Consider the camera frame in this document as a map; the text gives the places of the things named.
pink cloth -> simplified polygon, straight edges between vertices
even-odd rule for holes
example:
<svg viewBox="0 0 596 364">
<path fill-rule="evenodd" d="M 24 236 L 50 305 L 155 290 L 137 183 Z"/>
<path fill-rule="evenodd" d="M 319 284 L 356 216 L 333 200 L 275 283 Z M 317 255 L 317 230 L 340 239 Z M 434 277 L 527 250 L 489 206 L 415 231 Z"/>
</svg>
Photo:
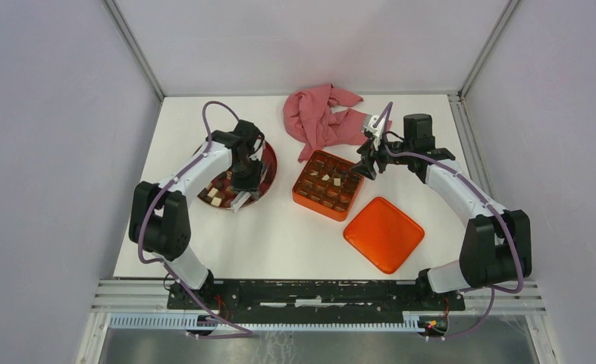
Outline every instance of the pink cloth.
<svg viewBox="0 0 596 364">
<path fill-rule="evenodd" d="M 330 109 L 336 105 L 351 107 L 361 101 L 357 94 L 330 83 L 289 95 L 282 109 L 284 128 L 294 139 L 305 143 L 298 162 L 309 159 L 314 150 L 325 146 L 362 145 L 367 140 L 361 131 L 367 114 L 351 108 L 336 113 Z"/>
</svg>

orange box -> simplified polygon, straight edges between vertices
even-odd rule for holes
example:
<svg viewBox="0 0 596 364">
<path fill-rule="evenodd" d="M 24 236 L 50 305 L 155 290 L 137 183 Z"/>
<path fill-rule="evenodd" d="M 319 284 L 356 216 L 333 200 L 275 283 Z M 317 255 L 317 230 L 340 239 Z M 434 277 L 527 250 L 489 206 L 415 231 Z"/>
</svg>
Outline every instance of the orange box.
<svg viewBox="0 0 596 364">
<path fill-rule="evenodd" d="M 425 232 L 383 197 L 376 197 L 350 222 L 343 237 L 372 264 L 391 275 L 421 243 Z"/>
<path fill-rule="evenodd" d="M 352 166 L 352 162 L 337 155 L 314 151 L 293 185 L 293 201 L 336 221 L 345 221 L 363 180 L 350 170 Z"/>
</svg>

gray wall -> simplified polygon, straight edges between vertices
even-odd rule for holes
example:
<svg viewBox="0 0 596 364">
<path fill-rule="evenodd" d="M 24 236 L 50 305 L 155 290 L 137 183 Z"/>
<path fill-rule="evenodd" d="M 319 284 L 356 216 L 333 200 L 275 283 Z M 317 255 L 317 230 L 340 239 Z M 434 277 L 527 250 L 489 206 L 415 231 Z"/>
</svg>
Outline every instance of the gray wall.
<svg viewBox="0 0 596 364">
<path fill-rule="evenodd" d="M 457 90 L 507 0 L 118 0 L 170 96 Z"/>
<path fill-rule="evenodd" d="M 596 362 L 596 1 L 523 2 L 468 112 L 497 195 L 532 220 L 566 362 Z"/>
<path fill-rule="evenodd" d="M 157 110 L 100 1 L 0 2 L 0 363 L 74 361 Z"/>
</svg>

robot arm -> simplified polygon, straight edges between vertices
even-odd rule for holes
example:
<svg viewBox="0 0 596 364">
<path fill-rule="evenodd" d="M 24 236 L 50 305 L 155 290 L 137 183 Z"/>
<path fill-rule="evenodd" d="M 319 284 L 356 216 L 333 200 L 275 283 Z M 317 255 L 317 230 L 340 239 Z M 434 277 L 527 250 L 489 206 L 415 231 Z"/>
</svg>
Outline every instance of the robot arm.
<svg viewBox="0 0 596 364">
<path fill-rule="evenodd" d="M 383 173 L 389 164 L 407 165 L 421 182 L 436 191 L 452 208 L 466 227 L 458 260 L 419 272 L 417 284 L 427 292 L 444 293 L 466 288 L 480 288 L 517 277 L 516 267 L 503 229 L 498 224 L 494 208 L 512 234 L 524 277 L 532 270 L 530 221 L 521 210 L 508 211 L 479 189 L 463 173 L 454 155 L 447 149 L 437 149 L 432 135 L 430 115 L 415 114 L 403 118 L 406 137 L 388 142 L 384 137 L 384 121 L 368 119 L 363 131 L 368 137 L 358 152 L 361 161 L 352 171 L 374 180 L 378 166 Z M 444 166 L 433 164 L 436 161 Z"/>
<path fill-rule="evenodd" d="M 187 162 L 186 167 L 157 184 L 143 181 L 137 185 L 128 227 L 129 239 L 137 243 L 146 210 L 160 192 L 159 186 L 166 185 L 173 178 L 174 184 L 155 207 L 162 210 L 161 215 L 152 215 L 149 219 L 143 239 L 144 250 L 164 259 L 192 289 L 199 289 L 204 284 L 209 270 L 189 247 L 191 227 L 188 208 L 191 202 L 215 176 L 230 168 L 233 172 L 231 186 L 237 193 L 231 209 L 236 212 L 250 197 L 259 196 L 260 182 L 266 170 L 262 162 L 264 135 L 253 123 L 240 120 L 231 132 L 216 130 L 207 150 L 208 143 L 205 142 L 190 159 L 195 161 L 202 155 L 193 168 L 188 168 L 192 163 Z"/>
</svg>

orange lid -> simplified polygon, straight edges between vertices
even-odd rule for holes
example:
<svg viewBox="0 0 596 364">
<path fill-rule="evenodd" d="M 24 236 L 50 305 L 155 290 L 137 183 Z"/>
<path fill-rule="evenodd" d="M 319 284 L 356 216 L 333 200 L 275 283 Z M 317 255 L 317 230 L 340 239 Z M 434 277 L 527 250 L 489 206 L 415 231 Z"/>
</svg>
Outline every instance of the orange lid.
<svg viewBox="0 0 596 364">
<path fill-rule="evenodd" d="M 425 232 L 383 197 L 376 197 L 350 222 L 343 237 L 380 271 L 394 273 Z"/>
</svg>

